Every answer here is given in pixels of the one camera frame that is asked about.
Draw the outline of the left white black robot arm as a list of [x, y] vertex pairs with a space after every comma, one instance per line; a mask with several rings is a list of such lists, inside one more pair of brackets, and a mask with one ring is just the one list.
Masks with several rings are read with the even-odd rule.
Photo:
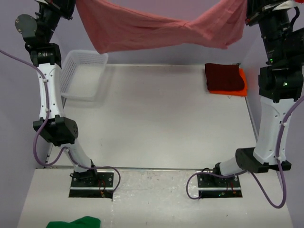
[[98, 183], [99, 175], [93, 161], [85, 154], [78, 138], [78, 126], [65, 117], [60, 93], [61, 53], [51, 38], [61, 18], [72, 19], [74, 0], [40, 0], [35, 16], [21, 14], [15, 20], [22, 35], [31, 67], [37, 70], [40, 89], [39, 120], [33, 122], [36, 137], [65, 152], [74, 166], [72, 180], [82, 187]]

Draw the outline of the pink t shirt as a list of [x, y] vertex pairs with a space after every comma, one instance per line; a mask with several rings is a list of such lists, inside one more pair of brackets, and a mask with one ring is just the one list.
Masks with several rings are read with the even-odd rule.
[[107, 0], [78, 0], [76, 8], [100, 53], [195, 44], [226, 49], [243, 36], [245, 0], [221, 0], [194, 20], [144, 13]]

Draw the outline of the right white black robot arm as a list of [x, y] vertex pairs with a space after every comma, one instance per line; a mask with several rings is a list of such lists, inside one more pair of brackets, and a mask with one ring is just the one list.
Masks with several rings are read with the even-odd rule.
[[[290, 19], [288, 10], [295, 10]], [[224, 186], [229, 176], [243, 171], [265, 173], [288, 171], [291, 163], [285, 155], [289, 117], [302, 100], [304, 85], [304, 31], [294, 30], [300, 15], [294, 0], [250, 0], [247, 3], [248, 26], [258, 25], [267, 56], [267, 64], [258, 76], [261, 97], [261, 122], [254, 148], [240, 148], [230, 160], [217, 163], [212, 182]]]

